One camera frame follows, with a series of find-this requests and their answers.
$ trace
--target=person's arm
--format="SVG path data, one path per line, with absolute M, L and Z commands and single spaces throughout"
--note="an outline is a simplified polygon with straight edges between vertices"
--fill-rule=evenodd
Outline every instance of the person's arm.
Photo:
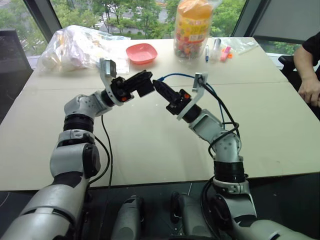
M 313 55 L 301 46 L 295 51 L 293 60 L 302 81 L 298 93 L 306 103 L 318 106 L 320 81 L 313 68 Z

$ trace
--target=pen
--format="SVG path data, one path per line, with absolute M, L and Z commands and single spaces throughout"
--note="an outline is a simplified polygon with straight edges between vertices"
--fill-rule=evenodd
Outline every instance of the pen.
M 205 62 L 209 61 L 209 46 L 205 46 Z

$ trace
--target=person's hand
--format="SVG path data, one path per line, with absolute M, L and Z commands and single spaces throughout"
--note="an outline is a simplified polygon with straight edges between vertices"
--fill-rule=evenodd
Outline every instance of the person's hand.
M 316 75 L 303 79 L 298 93 L 307 104 L 311 103 L 312 106 L 320 107 L 320 81 Z

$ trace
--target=plastic container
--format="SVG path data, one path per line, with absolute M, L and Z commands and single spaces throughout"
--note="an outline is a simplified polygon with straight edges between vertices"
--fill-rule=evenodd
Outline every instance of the plastic container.
M 174 52 L 187 59 L 204 51 L 211 29 L 214 8 L 222 0 L 181 0 L 176 12 Z
M 125 47 L 129 37 L 113 36 L 104 31 L 70 25 L 57 30 L 37 62 L 37 70 L 69 72 L 82 68 L 96 68 L 100 58 L 112 59 L 118 74 L 129 72 Z
M 219 61 L 220 56 L 221 56 L 221 49 L 220 49 L 220 45 L 221 45 L 221 39 L 220 38 L 216 38 L 214 40 L 213 43 L 213 47 L 210 53 L 210 62 L 211 63 L 216 63 Z
M 134 64 L 147 64 L 158 55 L 155 48 L 148 43 L 140 43 L 126 49 L 126 54 Z

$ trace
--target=tree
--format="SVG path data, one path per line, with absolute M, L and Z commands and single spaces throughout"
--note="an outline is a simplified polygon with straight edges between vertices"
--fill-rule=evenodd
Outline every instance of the tree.
M 245 2 L 245 0 L 223 0 L 222 4 L 213 12 L 210 35 L 212 37 L 228 37 L 231 35 Z
M 300 44 L 288 42 L 274 42 L 276 53 L 293 55 L 295 51 L 301 46 Z
M 52 6 L 63 28 L 70 25 L 93 27 L 98 17 L 89 9 L 77 8 L 76 2 L 69 0 L 51 0 Z
M 151 39 L 162 39 L 167 32 L 167 24 L 158 22 L 152 28 L 150 38 Z
M 144 32 L 146 39 L 150 38 L 153 29 L 159 24 L 161 8 L 157 6 L 155 0 L 132 0 L 131 7 L 137 27 Z
M 128 11 L 129 0 L 92 0 L 93 12 L 102 17 L 105 13 L 107 23 L 103 20 L 104 25 L 108 29 L 108 20 L 110 19 L 110 14 L 114 14 L 116 22 L 120 25 L 120 20 L 122 15 Z
M 166 1 L 166 13 L 167 17 L 165 22 L 167 23 L 165 26 L 165 32 L 172 37 L 171 32 L 175 30 L 175 22 L 177 15 L 177 8 L 180 0 L 167 0 Z

